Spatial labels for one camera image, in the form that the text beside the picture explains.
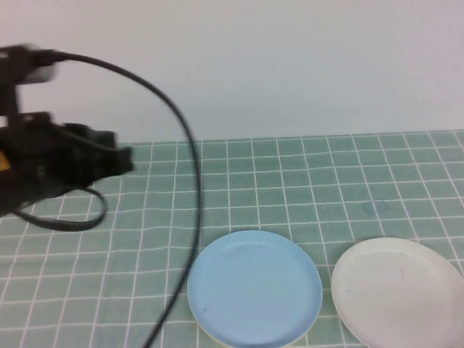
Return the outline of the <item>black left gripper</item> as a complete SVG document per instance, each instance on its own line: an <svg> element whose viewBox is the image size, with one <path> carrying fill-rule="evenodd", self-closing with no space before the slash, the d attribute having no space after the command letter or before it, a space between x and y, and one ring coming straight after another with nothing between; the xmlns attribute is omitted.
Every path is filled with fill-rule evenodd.
<svg viewBox="0 0 464 348"><path fill-rule="evenodd" d="M1 216L133 171L132 149L116 148L112 131L59 125L46 112L9 116L1 128Z"/></svg>

